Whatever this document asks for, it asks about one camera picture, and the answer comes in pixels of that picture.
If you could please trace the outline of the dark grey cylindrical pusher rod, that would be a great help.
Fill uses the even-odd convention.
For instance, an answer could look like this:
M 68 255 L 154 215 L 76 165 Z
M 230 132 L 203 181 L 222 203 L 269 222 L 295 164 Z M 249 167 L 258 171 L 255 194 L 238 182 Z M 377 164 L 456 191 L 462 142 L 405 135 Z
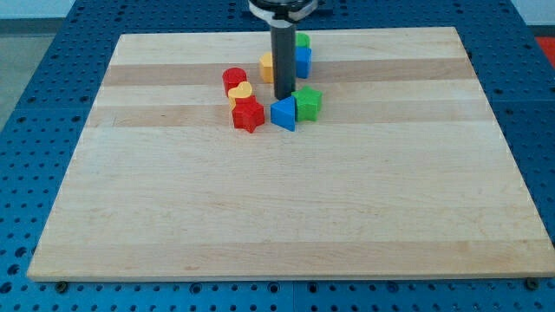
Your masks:
M 278 100 L 296 89 L 296 26 L 278 20 L 271 24 L 274 95 Z

